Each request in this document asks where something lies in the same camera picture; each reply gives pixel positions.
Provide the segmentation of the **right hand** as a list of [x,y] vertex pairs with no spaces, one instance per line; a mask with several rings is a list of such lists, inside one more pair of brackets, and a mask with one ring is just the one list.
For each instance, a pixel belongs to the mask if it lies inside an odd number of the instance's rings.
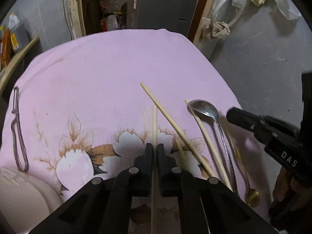
[[286,193],[289,191],[294,191],[299,195],[299,198],[294,204],[295,208],[302,207],[311,199],[311,188],[302,186],[285,168],[282,167],[273,189],[273,199],[281,202],[286,198]]

